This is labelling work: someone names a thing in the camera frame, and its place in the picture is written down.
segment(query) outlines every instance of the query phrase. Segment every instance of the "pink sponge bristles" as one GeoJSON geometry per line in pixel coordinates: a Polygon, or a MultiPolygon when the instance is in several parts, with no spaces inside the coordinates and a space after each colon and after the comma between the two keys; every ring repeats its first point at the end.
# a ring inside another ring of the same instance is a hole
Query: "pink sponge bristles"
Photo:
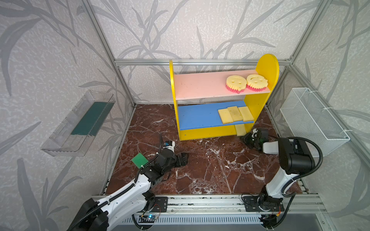
{"type": "Polygon", "coordinates": [[[263,91],[263,90],[265,90],[265,89],[266,89],[266,87],[264,87],[264,88],[260,88],[260,89],[257,89],[257,88],[253,88],[253,87],[248,86],[248,85],[247,85],[247,88],[248,88],[248,89],[250,89],[250,90],[252,90],[252,91],[263,91]]]}
{"type": "Polygon", "coordinates": [[[240,93],[240,92],[243,92],[244,91],[244,89],[243,90],[240,90],[240,91],[238,91],[238,90],[235,90],[235,89],[232,89],[232,88],[230,88],[227,84],[226,84],[226,89],[227,90],[229,90],[229,91],[231,91],[231,92],[235,92],[235,93],[240,93]]]}

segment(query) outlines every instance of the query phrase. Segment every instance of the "wooden shelf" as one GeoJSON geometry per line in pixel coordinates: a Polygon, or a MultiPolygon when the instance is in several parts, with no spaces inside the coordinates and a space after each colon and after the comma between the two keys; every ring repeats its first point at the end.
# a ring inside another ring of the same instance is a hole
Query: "wooden shelf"
{"type": "Polygon", "coordinates": [[[209,103],[178,107],[178,116],[180,131],[191,130],[199,128],[213,128],[220,126],[229,126],[236,124],[254,123],[254,121],[236,121],[233,123],[223,124],[218,114],[218,109],[227,107],[244,107],[244,101],[223,102],[223,103],[209,103]]]}
{"type": "Polygon", "coordinates": [[[255,70],[175,75],[173,62],[170,60],[169,73],[179,138],[180,140],[192,140],[236,135],[235,125],[238,124],[244,124],[245,131],[249,132],[253,128],[254,121],[223,124],[218,109],[248,106],[253,118],[257,119],[278,82],[280,72],[276,57],[272,54],[265,54],[259,59],[255,70]],[[250,74],[265,77],[268,81],[267,89],[260,92],[246,89],[240,94],[226,89],[226,79],[230,75],[240,75],[246,78],[250,74]],[[178,100],[237,95],[245,95],[244,100],[178,106],[178,100]]]}
{"type": "Polygon", "coordinates": [[[176,100],[269,93],[269,88],[260,92],[245,89],[239,94],[226,89],[226,79],[230,75],[240,75],[247,78],[251,74],[257,74],[257,71],[241,70],[174,75],[176,100]]]}

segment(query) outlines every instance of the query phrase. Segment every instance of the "pink shelf board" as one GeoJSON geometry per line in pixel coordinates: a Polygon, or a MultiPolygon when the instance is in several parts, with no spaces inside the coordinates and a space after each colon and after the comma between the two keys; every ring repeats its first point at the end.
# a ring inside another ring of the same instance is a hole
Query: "pink shelf board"
{"type": "Polygon", "coordinates": [[[269,93],[270,89],[268,88],[259,92],[245,89],[239,94],[226,89],[226,79],[230,75],[240,75],[247,78],[251,74],[257,74],[256,70],[174,75],[176,100],[269,93]]]}

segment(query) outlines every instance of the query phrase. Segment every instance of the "mounting plate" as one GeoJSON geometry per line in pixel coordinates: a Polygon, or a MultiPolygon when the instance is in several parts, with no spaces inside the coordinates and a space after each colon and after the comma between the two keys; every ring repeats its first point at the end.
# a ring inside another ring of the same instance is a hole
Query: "mounting plate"
{"type": "Polygon", "coordinates": [[[155,197],[154,198],[154,204],[159,205],[159,207],[154,206],[152,208],[151,212],[165,213],[165,212],[167,212],[168,197],[155,197]]]}
{"type": "Polygon", "coordinates": [[[274,206],[271,210],[265,211],[258,206],[257,197],[245,196],[243,199],[244,201],[248,201],[248,204],[244,205],[246,212],[272,212],[272,209],[274,212],[279,212],[279,210],[281,212],[284,211],[284,205],[282,203],[280,204],[280,209],[279,206],[274,206]]]}

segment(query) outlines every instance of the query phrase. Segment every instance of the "blue shelf board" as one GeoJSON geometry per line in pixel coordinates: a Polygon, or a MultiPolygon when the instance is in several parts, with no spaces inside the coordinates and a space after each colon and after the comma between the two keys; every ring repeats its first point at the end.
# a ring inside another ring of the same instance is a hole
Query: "blue shelf board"
{"type": "Polygon", "coordinates": [[[220,126],[253,123],[254,121],[236,121],[233,123],[223,124],[218,114],[218,109],[224,109],[232,106],[244,107],[244,101],[209,103],[179,106],[179,124],[180,130],[190,130],[199,128],[213,128],[220,126]]]}

